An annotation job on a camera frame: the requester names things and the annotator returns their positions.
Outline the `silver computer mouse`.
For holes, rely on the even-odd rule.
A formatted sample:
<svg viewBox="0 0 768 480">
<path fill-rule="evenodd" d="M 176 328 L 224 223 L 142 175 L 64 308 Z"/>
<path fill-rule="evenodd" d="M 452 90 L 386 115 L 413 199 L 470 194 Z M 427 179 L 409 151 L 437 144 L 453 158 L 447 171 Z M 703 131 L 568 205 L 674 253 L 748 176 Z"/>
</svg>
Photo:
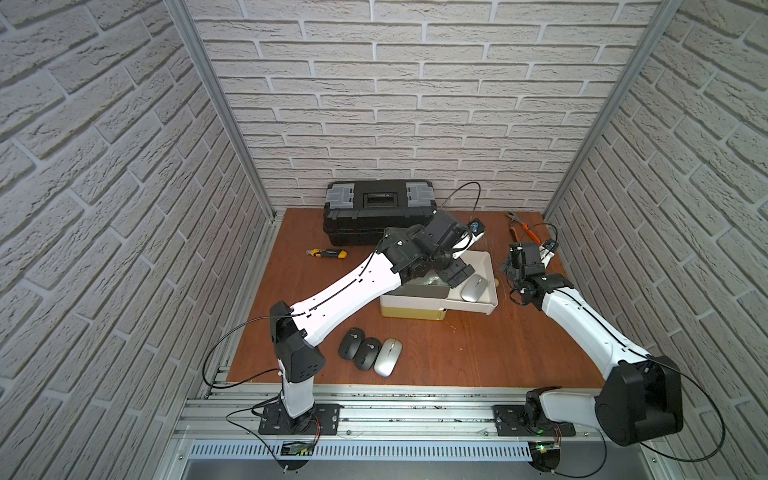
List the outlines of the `silver computer mouse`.
<svg viewBox="0 0 768 480">
<path fill-rule="evenodd" d="M 460 296 L 463 301 L 477 303 L 488 287 L 488 281 L 479 274 L 473 274 L 465 282 Z"/>
<path fill-rule="evenodd" d="M 374 371 L 381 377 L 389 377 L 402 354 L 403 345 L 400 340 L 386 339 L 381 346 L 374 363 Z"/>
</svg>

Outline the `grey three-drawer storage box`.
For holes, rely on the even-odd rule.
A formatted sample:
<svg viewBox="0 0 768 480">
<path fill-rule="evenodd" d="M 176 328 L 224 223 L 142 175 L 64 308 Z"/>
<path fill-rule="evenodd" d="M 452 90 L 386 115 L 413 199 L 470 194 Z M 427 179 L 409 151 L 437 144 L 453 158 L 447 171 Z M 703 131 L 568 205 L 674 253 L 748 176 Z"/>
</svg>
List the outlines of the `grey three-drawer storage box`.
<svg viewBox="0 0 768 480">
<path fill-rule="evenodd" d="M 498 305 L 490 253 L 469 251 L 461 258 L 474 267 L 474 274 L 479 274 L 488 281 L 487 290 L 479 302 L 462 300 L 460 293 L 467 280 L 456 288 L 450 288 L 441 281 L 436 272 L 429 271 L 425 277 L 411 280 L 382 295 L 379 298 L 381 315 L 387 318 L 435 321 L 443 320 L 449 310 L 490 315 Z"/>
</svg>

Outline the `black computer mouse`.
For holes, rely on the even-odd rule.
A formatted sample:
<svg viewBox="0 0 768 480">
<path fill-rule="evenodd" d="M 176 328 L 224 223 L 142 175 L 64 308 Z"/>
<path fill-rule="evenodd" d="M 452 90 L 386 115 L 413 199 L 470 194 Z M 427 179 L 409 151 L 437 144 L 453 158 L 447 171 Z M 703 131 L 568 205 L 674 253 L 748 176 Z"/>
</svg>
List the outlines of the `black computer mouse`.
<svg viewBox="0 0 768 480">
<path fill-rule="evenodd" d="M 381 348 L 380 340 L 374 337 L 364 339 L 353 357 L 355 367 L 361 371 L 369 371 L 375 364 Z"/>
<path fill-rule="evenodd" d="M 338 348 L 338 354 L 343 360 L 353 360 L 366 335 L 360 328 L 350 328 L 343 336 Z"/>
</svg>

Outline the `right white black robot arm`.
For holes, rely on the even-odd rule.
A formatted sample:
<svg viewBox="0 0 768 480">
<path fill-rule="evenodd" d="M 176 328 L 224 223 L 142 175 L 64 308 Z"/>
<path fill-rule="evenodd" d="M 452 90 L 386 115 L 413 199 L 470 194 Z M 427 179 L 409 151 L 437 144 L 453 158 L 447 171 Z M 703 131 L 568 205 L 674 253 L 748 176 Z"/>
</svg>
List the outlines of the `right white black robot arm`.
<svg viewBox="0 0 768 480">
<path fill-rule="evenodd" d="M 572 423 L 599 429 L 621 446 L 678 433 L 684 426 L 681 373 L 666 356 L 638 346 L 588 305 L 561 274 L 548 273 L 547 254 L 513 243 L 501 269 L 520 294 L 582 348 L 604 378 L 597 394 L 542 387 L 526 394 L 524 423 L 538 432 Z"/>
</svg>

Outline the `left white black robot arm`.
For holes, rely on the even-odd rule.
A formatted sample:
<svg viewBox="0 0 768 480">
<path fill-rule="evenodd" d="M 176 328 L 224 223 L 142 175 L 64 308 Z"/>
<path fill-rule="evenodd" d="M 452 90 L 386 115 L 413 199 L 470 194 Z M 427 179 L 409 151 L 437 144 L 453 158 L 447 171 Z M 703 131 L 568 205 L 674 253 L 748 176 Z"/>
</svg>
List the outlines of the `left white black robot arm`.
<svg viewBox="0 0 768 480">
<path fill-rule="evenodd" d="M 314 376 L 326 360 L 319 345 L 358 310 L 429 271 L 456 287 L 474 268 L 461 259 L 485 233 L 478 219 L 465 224 L 436 210 L 425 225 L 388 227 L 359 266 L 319 293 L 291 306 L 270 309 L 270 337 L 282 379 L 280 405 L 293 420 L 313 412 Z"/>
</svg>

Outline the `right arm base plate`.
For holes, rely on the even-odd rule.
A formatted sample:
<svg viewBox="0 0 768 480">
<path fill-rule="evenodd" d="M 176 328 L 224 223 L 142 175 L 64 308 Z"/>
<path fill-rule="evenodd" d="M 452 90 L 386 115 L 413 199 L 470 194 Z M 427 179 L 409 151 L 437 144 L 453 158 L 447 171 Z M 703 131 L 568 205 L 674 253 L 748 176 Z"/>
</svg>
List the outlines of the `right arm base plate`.
<svg viewBox="0 0 768 480">
<path fill-rule="evenodd" d="M 492 412 L 497 435 L 500 437 L 554 437 L 556 434 L 561 434 L 563 437 L 574 437 L 576 435 L 572 423 L 552 422 L 528 405 L 494 405 Z"/>
</svg>

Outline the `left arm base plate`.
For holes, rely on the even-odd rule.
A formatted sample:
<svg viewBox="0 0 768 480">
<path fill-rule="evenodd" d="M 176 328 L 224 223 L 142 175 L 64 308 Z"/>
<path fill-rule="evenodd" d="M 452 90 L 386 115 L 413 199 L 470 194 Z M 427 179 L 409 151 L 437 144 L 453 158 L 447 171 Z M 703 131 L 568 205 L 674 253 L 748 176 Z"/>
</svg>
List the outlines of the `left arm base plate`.
<svg viewBox="0 0 768 480">
<path fill-rule="evenodd" d="M 263 408 L 258 433 L 261 435 L 316 435 L 334 436 L 338 431 L 340 404 L 316 403 L 312 409 L 293 418 L 282 403 Z"/>
</svg>

